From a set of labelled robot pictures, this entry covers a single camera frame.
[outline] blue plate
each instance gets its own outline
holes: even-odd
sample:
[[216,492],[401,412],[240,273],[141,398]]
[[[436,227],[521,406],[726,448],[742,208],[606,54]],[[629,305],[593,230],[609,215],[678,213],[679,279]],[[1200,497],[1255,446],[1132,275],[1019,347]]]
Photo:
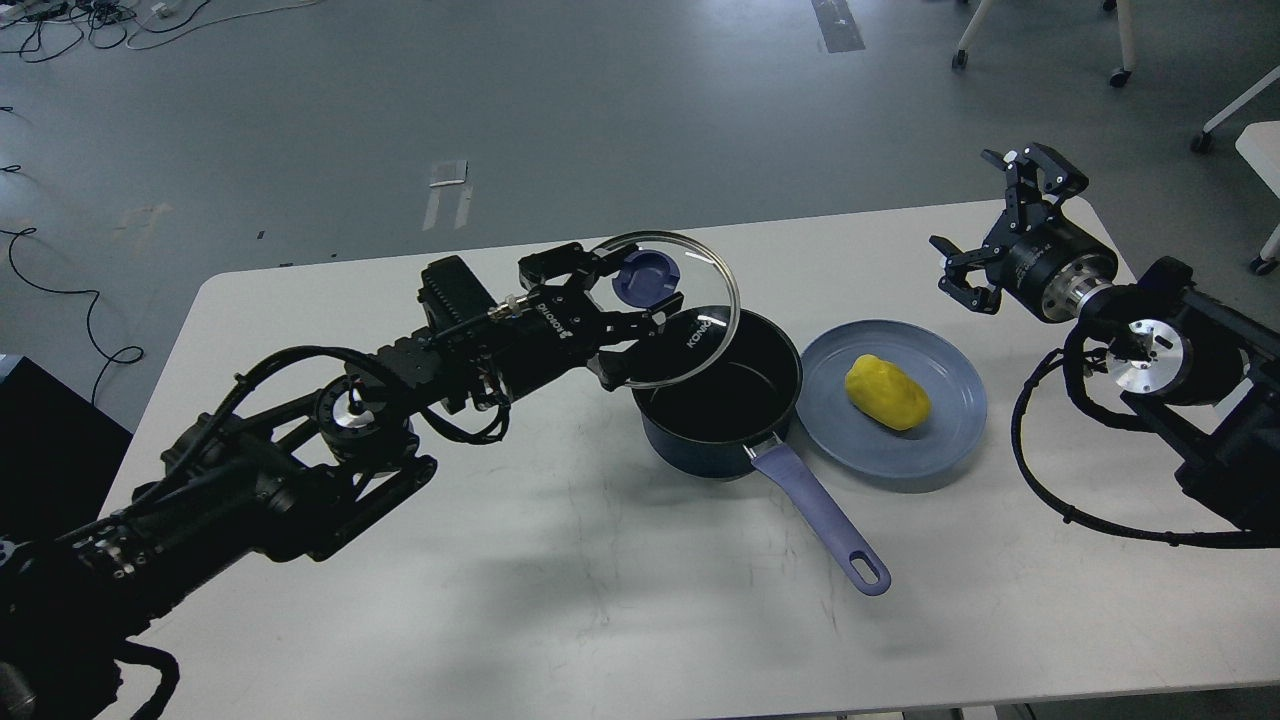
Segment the blue plate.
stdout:
[[[897,432],[872,420],[845,393],[860,355],[893,363],[929,393],[929,418]],[[860,320],[805,348],[796,413],[819,447],[849,468],[888,479],[933,475],[963,460],[987,424],[987,392],[969,359],[937,334],[896,320]]]

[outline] handle hole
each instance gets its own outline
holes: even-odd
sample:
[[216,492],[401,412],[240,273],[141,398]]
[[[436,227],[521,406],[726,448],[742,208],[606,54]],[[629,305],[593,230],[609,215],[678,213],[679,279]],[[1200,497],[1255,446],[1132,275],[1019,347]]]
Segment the handle hole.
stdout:
[[858,577],[861,578],[868,585],[874,585],[879,582],[879,571],[876,570],[876,566],[867,559],[865,552],[855,550],[849,553],[849,564],[852,565],[854,573],[858,573]]

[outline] yellow object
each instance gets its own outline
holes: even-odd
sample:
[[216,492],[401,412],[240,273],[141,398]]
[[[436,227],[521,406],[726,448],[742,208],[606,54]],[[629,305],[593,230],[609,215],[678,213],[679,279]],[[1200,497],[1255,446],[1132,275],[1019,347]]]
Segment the yellow object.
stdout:
[[859,410],[895,430],[909,430],[929,416],[924,388],[901,368],[874,355],[863,355],[845,375],[845,393]]

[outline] pot handle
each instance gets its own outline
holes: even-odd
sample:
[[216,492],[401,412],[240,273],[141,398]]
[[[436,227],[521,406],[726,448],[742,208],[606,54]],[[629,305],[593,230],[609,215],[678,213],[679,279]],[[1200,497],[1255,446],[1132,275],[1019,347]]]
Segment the pot handle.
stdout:
[[[751,465],[777,483],[791,502],[795,503],[805,521],[818,534],[836,564],[849,577],[863,594],[877,596],[888,589],[892,577],[888,568],[881,562],[876,551],[867,543],[858,528],[849,520],[845,511],[836,505],[813,471],[800,460],[786,443],[778,443],[768,450],[748,448]],[[855,564],[861,562],[869,574],[876,577],[868,582]]]

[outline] floor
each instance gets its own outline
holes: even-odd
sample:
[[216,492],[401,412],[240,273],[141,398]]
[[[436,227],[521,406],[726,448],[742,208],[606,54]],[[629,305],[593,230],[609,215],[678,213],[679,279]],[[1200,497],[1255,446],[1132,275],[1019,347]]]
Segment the floor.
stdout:
[[[146,348],[99,391],[131,429],[218,273],[991,199],[1002,178],[978,152],[1028,141],[1089,176],[1085,197],[1135,270],[1174,254],[1202,290],[1280,327],[1280,273],[1245,269],[1280,200],[1233,149],[1245,124],[1280,118],[1280,90],[1220,127],[1212,154],[1188,151],[1280,61],[1280,5],[1133,4],[1139,67],[1123,90],[1106,82],[1115,19],[1093,0],[1001,3],[961,73],[950,56],[977,3],[952,0],[850,0],[865,49],[847,53],[827,51],[801,0],[329,0],[143,53],[5,55],[0,165],[23,170],[0,176],[0,227],[38,227],[14,249],[32,279],[102,291],[108,351]],[[470,204],[442,193],[433,223],[431,168],[458,159]],[[101,360],[87,299],[0,278],[0,352],[88,396]],[[516,290],[515,268],[511,288],[492,290]],[[227,318],[228,332],[252,322]],[[1038,715],[1266,717],[1280,705],[1236,711],[1224,697]]]

